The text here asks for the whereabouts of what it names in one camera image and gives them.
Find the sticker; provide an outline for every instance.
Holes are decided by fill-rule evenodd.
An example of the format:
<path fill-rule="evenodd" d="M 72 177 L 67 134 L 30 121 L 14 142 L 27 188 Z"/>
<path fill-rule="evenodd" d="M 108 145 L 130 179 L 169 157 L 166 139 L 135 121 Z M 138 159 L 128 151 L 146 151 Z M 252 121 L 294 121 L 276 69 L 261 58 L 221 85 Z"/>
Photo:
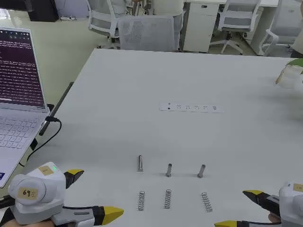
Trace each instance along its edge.
<path fill-rule="evenodd" d="M 0 173 L 0 180 L 4 177 L 5 173 Z"/>
<path fill-rule="evenodd" d="M 303 192 L 303 184 L 294 183 L 294 191 Z"/>
<path fill-rule="evenodd" d="M 53 174 L 53 171 L 50 169 L 49 166 L 41 166 L 38 169 L 43 173 L 44 176 Z"/>
<path fill-rule="evenodd" d="M 38 189 L 20 187 L 17 197 L 24 200 L 35 200 L 38 197 Z"/>

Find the metal pin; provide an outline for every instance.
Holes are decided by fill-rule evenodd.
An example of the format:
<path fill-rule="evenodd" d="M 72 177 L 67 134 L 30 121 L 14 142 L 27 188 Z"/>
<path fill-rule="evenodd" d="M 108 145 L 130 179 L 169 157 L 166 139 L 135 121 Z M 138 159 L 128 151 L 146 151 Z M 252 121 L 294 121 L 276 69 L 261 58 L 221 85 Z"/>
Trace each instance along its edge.
<path fill-rule="evenodd" d="M 167 167 L 167 173 L 166 173 L 167 177 L 171 177 L 171 167 L 172 167 L 172 164 L 169 163 L 169 166 Z"/>
<path fill-rule="evenodd" d="M 142 155 L 139 155 L 139 162 L 138 162 L 138 172 L 143 172 L 143 159 Z"/>
<path fill-rule="evenodd" d="M 204 164 L 201 166 L 200 172 L 198 173 L 197 177 L 199 177 L 199 178 L 203 177 L 203 172 L 205 170 L 205 167 L 206 167 L 206 165 L 204 165 Z"/>

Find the steel spring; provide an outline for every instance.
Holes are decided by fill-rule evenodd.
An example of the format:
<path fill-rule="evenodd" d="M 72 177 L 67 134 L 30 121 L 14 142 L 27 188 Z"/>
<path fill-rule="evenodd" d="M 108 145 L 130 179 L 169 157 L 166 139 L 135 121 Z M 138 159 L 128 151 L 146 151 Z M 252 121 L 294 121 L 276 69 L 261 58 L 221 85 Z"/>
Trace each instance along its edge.
<path fill-rule="evenodd" d="M 164 199 L 164 208 L 165 209 L 170 209 L 171 193 L 172 193 L 172 191 L 170 189 L 167 189 L 165 191 L 165 199 Z"/>
<path fill-rule="evenodd" d="M 213 207 L 209 201 L 208 195 L 206 192 L 203 192 L 201 194 L 201 199 L 202 199 L 202 203 L 204 204 L 205 207 L 205 211 L 206 212 L 212 212 L 213 211 Z"/>
<path fill-rule="evenodd" d="M 145 191 L 139 192 L 138 211 L 144 211 Z"/>

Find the power outlet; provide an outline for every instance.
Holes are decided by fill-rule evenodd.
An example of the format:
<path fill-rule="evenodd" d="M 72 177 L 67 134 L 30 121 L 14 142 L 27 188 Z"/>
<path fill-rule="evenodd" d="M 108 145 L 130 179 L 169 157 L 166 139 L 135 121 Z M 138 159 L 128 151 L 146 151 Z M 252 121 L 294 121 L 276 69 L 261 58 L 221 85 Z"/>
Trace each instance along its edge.
<path fill-rule="evenodd" d="M 160 103 L 162 111 L 201 112 L 201 113 L 223 113 L 218 105 L 184 104 L 184 103 Z"/>

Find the laptop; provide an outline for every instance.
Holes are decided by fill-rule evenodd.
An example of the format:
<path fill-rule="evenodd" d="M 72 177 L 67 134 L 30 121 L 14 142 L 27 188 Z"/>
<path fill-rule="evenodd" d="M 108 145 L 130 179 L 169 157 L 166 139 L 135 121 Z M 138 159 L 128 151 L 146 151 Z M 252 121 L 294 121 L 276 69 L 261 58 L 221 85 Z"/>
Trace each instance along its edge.
<path fill-rule="evenodd" d="M 48 115 L 31 31 L 0 27 L 0 188 Z"/>

